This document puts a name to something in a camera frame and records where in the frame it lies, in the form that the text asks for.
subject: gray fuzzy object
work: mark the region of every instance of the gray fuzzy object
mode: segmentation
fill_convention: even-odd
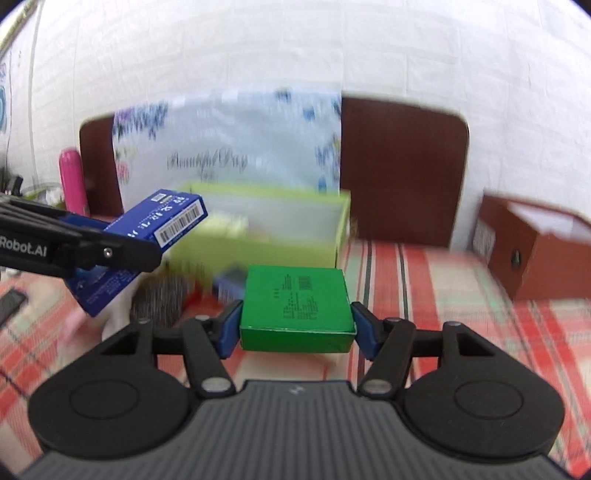
[[[129,318],[173,327],[181,318],[185,299],[194,289],[195,279],[187,275],[151,275],[135,292]]]

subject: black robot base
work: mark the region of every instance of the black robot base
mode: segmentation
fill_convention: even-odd
[[[557,392],[465,325],[417,330],[352,304],[363,354],[346,381],[249,381],[220,362],[242,304],[179,329],[133,323],[51,377],[29,419],[45,454],[24,480],[567,480],[547,454]],[[190,388],[156,368],[183,355]],[[405,388],[411,360],[439,368]]]

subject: wooden headboard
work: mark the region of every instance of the wooden headboard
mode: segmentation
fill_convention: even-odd
[[[90,212],[123,213],[111,130],[113,115],[80,128]],[[464,120],[397,102],[343,96],[341,188],[363,239],[447,247],[468,146]]]

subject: white wall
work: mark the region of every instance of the white wall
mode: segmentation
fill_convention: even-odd
[[[45,0],[40,15],[34,163],[25,141],[9,152],[39,181],[59,179],[58,154],[90,116],[192,90],[312,84],[466,118],[456,248],[484,187],[591,215],[591,18],[570,0]]]

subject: bed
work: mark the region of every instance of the bed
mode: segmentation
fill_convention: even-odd
[[[586,300],[511,303],[471,254],[385,242],[357,241],[340,259],[350,299],[378,317],[402,316],[423,329],[458,320],[544,377],[560,393],[566,418],[551,457],[574,476],[591,467],[591,304]],[[23,274],[2,282],[25,290],[29,305],[0,332],[0,460],[14,472],[41,455],[27,422],[27,399],[50,375],[88,349],[92,326],[58,352],[61,322],[75,305],[59,279]],[[159,359],[186,381],[182,360]],[[349,379],[356,385],[369,362],[356,345],[348,354],[313,356],[245,352],[225,366],[240,386],[247,378]],[[436,367],[418,359],[410,378]]]

